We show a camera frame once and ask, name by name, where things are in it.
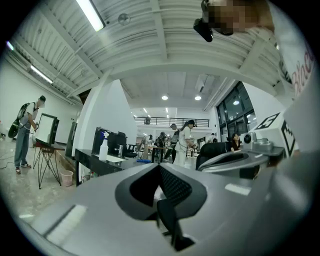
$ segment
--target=white bottle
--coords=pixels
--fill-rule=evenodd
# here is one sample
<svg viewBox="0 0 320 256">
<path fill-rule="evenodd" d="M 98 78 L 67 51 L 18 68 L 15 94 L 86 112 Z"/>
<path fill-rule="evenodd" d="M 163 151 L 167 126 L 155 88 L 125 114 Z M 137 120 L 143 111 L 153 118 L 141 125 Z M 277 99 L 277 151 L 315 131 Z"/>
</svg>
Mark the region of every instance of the white bottle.
<svg viewBox="0 0 320 256">
<path fill-rule="evenodd" d="M 102 145 L 100 146 L 99 160 L 106 161 L 108 155 L 108 136 L 109 133 L 104 132 L 104 140 Z"/>
</svg>

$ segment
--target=fluorescent light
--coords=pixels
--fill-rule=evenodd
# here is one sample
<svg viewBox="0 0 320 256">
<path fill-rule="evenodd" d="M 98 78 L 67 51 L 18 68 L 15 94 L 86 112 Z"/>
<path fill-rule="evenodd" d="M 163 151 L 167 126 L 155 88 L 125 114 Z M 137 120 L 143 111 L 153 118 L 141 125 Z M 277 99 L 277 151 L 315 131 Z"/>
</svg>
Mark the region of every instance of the fluorescent light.
<svg viewBox="0 0 320 256">
<path fill-rule="evenodd" d="M 105 23 L 100 18 L 99 13 L 95 10 L 90 0 L 76 0 L 85 16 L 88 18 L 95 31 L 99 31 L 105 27 Z"/>
<path fill-rule="evenodd" d="M 9 41 L 6 41 L 6 46 L 8 46 L 11 51 L 13 51 L 13 50 L 15 49 L 15 48 L 13 47 L 13 45 L 12 45 Z"/>
<path fill-rule="evenodd" d="M 47 80 L 50 84 L 52 84 L 54 81 L 52 81 L 50 78 L 48 78 L 45 74 L 43 74 L 41 71 L 39 71 L 36 67 L 31 65 L 31 69 L 36 72 L 40 77 Z"/>
</svg>

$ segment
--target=black camera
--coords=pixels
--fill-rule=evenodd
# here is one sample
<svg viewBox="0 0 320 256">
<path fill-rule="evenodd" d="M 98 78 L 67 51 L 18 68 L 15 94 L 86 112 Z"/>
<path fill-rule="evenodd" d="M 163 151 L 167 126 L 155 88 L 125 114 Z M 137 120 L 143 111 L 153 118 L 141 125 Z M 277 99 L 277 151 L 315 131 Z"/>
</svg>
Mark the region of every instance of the black camera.
<svg viewBox="0 0 320 256">
<path fill-rule="evenodd" d="M 212 42 L 214 38 L 213 30 L 224 36 L 231 36 L 233 32 L 228 31 L 223 23 L 219 23 L 215 20 L 214 14 L 209 12 L 208 0 L 202 0 L 201 2 L 202 18 L 197 18 L 194 21 L 193 29 L 197 31 L 200 36 L 207 42 Z"/>
</svg>

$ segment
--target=desk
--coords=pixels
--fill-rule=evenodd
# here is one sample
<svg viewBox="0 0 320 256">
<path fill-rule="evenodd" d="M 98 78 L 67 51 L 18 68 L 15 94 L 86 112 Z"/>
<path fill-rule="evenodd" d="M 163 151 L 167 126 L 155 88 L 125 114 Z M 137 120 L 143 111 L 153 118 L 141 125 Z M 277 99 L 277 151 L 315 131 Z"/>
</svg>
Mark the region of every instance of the desk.
<svg viewBox="0 0 320 256">
<path fill-rule="evenodd" d="M 152 149 L 152 158 L 151 158 L 151 163 L 155 162 L 155 153 L 156 150 L 161 150 L 160 152 L 160 162 L 158 161 L 158 163 L 162 163 L 162 160 L 164 158 L 164 147 L 157 147 L 157 146 L 148 146 L 148 149 Z"/>
<path fill-rule="evenodd" d="M 99 157 L 92 154 L 92 150 L 89 149 L 75 149 L 75 184 L 79 186 L 82 182 L 79 180 L 79 163 L 90 169 L 92 172 L 97 173 L 100 176 L 116 173 L 122 170 L 126 170 L 131 167 L 145 165 L 144 162 L 137 162 L 134 158 L 119 157 L 117 155 L 111 155 L 115 158 L 119 158 L 125 161 L 111 162 L 111 161 L 101 161 Z"/>
<path fill-rule="evenodd" d="M 38 155 L 36 157 L 37 148 L 39 148 L 39 153 L 38 153 Z M 43 144 L 43 143 L 37 141 L 36 144 L 35 144 L 35 150 L 34 150 L 34 156 L 33 156 L 33 169 L 35 168 L 36 164 L 38 163 L 38 185 L 39 185 L 39 189 L 41 189 L 42 179 L 44 178 L 44 175 L 45 175 L 47 167 L 49 168 L 49 170 L 51 170 L 51 172 L 52 172 L 53 176 L 55 177 L 56 181 L 61 186 L 59 173 L 58 173 L 58 167 L 57 167 L 56 150 L 64 151 L 65 149 L 62 148 L 57 143 L 49 145 L 49 144 Z M 51 161 L 51 156 L 53 154 L 54 154 L 54 160 L 55 160 L 55 167 L 54 167 L 54 165 L 52 164 L 52 161 Z M 41 176 L 42 164 L 43 164 L 44 159 L 45 159 L 46 165 L 45 165 L 45 168 L 43 170 L 43 174 Z"/>
</svg>

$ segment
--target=ceiling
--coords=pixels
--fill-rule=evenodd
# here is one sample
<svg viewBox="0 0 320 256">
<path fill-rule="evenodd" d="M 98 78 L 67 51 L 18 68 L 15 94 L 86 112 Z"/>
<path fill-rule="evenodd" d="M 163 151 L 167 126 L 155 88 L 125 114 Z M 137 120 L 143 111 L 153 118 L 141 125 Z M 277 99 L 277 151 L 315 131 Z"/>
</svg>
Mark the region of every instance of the ceiling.
<svg viewBox="0 0 320 256">
<path fill-rule="evenodd" d="M 193 30 L 199 0 L 93 0 L 106 23 L 95 32 L 76 0 L 44 0 L 10 40 L 52 79 L 52 90 L 77 95 L 99 80 L 121 79 L 131 108 L 204 108 L 225 78 L 276 95 L 279 53 L 265 31 L 223 36 L 207 43 Z M 128 25 L 118 23 L 127 13 Z M 204 84 L 199 92 L 199 83 Z M 163 101 L 161 96 L 168 95 Z M 202 100 L 194 98 L 200 94 Z"/>
</svg>

